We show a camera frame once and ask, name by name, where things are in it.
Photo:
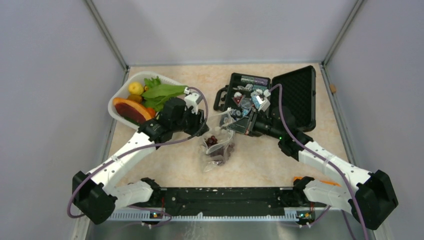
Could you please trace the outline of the clear zip top bag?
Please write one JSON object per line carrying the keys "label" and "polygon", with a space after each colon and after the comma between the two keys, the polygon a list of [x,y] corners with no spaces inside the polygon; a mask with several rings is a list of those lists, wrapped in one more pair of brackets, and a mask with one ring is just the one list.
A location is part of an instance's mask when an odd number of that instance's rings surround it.
{"label": "clear zip top bag", "polygon": [[229,125],[235,120],[231,116],[232,109],[212,115],[206,121],[209,130],[204,133],[199,142],[200,169],[209,172],[216,167],[225,165],[235,148],[235,131]]}

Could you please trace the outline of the dark red grape bunch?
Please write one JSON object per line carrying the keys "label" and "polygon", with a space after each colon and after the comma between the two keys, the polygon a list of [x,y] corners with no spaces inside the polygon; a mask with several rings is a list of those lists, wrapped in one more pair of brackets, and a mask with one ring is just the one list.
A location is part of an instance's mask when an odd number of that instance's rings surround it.
{"label": "dark red grape bunch", "polygon": [[205,143],[205,155],[217,166],[225,164],[235,149],[235,143],[233,140],[229,139],[225,142],[219,142],[215,135],[206,138]]}

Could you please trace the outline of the yellow lemon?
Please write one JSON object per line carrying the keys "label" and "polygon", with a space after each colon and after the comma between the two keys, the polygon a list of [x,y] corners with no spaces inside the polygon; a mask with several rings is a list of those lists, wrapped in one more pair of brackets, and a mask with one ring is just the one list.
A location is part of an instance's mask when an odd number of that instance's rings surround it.
{"label": "yellow lemon", "polygon": [[131,82],[128,85],[127,89],[128,89],[128,92],[131,95],[138,95],[138,96],[141,96],[145,91],[144,86],[140,82],[137,82],[137,81]]}

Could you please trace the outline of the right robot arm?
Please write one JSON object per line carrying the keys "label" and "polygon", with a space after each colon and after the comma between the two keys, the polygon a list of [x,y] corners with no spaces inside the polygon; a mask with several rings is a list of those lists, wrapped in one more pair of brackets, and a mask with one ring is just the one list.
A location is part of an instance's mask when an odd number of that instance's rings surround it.
{"label": "right robot arm", "polygon": [[336,182],[336,186],[330,186],[309,176],[294,182],[293,200],[299,206],[310,202],[330,205],[351,213],[367,229],[377,230],[399,205],[387,173],[362,169],[329,152],[296,127],[296,119],[287,107],[275,107],[269,114],[250,111],[227,128],[248,136],[277,138],[286,156]]}

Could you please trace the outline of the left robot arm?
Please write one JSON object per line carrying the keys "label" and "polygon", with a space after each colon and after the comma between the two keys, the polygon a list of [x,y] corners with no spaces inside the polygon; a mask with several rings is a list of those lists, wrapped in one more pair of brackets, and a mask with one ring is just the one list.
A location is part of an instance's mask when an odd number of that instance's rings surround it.
{"label": "left robot arm", "polygon": [[160,193],[144,180],[118,187],[117,183],[143,158],[162,146],[178,144],[173,134],[183,132],[189,138],[199,137],[208,127],[208,111],[199,109],[205,99],[198,93],[184,98],[172,97],[152,119],[145,121],[130,140],[105,162],[89,170],[79,171],[72,178],[72,195],[67,211],[74,205],[92,223],[105,222],[115,210],[135,203],[154,207]]}

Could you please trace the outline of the black carrying case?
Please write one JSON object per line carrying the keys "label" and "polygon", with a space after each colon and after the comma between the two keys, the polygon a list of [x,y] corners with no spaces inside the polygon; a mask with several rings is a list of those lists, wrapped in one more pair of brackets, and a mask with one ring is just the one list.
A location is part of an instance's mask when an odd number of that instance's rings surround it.
{"label": "black carrying case", "polygon": [[[270,79],[270,89],[278,84],[282,86],[282,98],[279,99],[277,89],[271,92],[268,99],[269,113],[256,111],[260,114],[257,129],[268,130],[274,127],[282,130],[284,128],[279,119],[279,103],[281,103],[285,114],[284,119],[290,128],[302,132],[312,131],[316,127],[316,71],[314,67],[309,65]],[[218,90],[214,100],[213,108],[216,111],[221,111],[218,107],[222,102],[217,100],[217,94],[221,92],[222,88]]]}

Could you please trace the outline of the poker chips in case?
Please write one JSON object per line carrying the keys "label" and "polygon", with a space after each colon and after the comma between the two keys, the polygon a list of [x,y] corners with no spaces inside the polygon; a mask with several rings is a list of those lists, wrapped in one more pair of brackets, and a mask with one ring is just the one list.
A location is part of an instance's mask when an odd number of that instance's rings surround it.
{"label": "poker chips in case", "polygon": [[220,111],[231,108],[230,115],[235,120],[241,119],[250,112],[269,113],[269,108],[261,107],[254,97],[260,97],[262,101],[268,100],[264,92],[271,88],[271,79],[268,77],[249,75],[234,72],[230,76],[229,83],[217,94]]}

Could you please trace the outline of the green lettuce leaf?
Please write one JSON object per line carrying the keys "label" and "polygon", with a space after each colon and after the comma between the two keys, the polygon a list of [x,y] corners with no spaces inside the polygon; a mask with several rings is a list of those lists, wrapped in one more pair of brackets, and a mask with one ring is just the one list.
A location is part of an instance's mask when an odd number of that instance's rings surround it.
{"label": "green lettuce leaf", "polygon": [[187,87],[186,85],[162,83],[158,76],[156,78],[144,78],[144,83],[147,90],[141,95],[143,98],[142,105],[146,108],[152,108],[156,112],[160,112],[169,99],[183,95]]}

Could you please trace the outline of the papaya slice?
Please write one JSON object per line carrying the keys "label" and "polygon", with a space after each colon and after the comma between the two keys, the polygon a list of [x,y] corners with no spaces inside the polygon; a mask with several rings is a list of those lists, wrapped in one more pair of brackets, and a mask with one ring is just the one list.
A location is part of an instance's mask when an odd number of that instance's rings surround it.
{"label": "papaya slice", "polygon": [[141,103],[126,98],[115,97],[112,100],[112,104],[121,117],[129,119],[137,125],[141,125],[156,116],[154,110],[150,110]]}

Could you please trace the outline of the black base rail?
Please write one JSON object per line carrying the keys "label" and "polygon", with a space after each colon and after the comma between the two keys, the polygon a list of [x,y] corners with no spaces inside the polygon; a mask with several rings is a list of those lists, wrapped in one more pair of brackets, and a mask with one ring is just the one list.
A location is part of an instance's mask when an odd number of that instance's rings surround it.
{"label": "black base rail", "polygon": [[279,217],[288,208],[324,207],[311,203],[291,187],[168,187],[156,189],[137,207],[163,210],[173,218],[202,214],[205,217]]}

